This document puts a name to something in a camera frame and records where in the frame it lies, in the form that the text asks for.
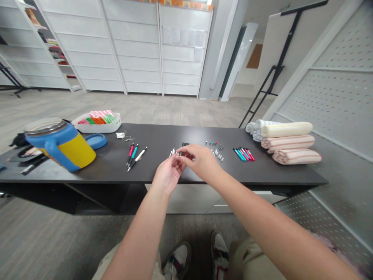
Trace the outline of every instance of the white tray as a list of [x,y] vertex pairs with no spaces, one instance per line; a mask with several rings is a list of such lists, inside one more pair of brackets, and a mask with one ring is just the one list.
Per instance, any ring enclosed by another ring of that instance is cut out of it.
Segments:
[[115,121],[109,124],[79,124],[84,118],[90,117],[89,113],[83,114],[71,122],[71,124],[81,133],[112,133],[116,132],[122,121],[119,113],[113,113]]

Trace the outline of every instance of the blue lid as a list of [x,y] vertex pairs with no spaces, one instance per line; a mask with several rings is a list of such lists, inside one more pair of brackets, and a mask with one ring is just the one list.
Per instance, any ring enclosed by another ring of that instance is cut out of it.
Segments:
[[104,146],[108,141],[105,137],[105,135],[97,133],[97,134],[91,134],[87,137],[85,137],[85,140],[87,143],[91,146],[92,149],[97,150]]

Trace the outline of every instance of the ceiling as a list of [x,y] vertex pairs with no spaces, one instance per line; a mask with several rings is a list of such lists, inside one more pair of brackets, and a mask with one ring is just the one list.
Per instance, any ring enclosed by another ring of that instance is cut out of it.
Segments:
[[255,38],[264,39],[268,17],[286,10],[296,9],[317,0],[250,0],[248,10],[242,24],[258,23]]

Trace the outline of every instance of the white pen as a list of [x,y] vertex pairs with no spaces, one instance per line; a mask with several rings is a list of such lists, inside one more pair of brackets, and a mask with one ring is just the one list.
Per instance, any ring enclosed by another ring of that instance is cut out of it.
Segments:
[[136,162],[141,158],[141,156],[143,155],[143,153],[145,153],[145,151],[146,151],[146,149],[147,149],[148,147],[145,147],[145,149],[143,149],[142,151],[141,151],[141,153],[137,156],[137,158],[135,159],[135,161],[133,161],[132,163],[131,163],[131,165],[130,165],[130,167],[128,168],[128,170],[127,170],[127,172],[136,164]]

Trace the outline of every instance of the right hand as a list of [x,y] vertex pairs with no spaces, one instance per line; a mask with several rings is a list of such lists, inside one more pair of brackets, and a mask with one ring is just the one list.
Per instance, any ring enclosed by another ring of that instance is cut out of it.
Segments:
[[207,147],[190,144],[179,148],[176,152],[183,152],[183,155],[177,155],[176,158],[190,167],[205,182],[212,180],[223,171],[213,153]]

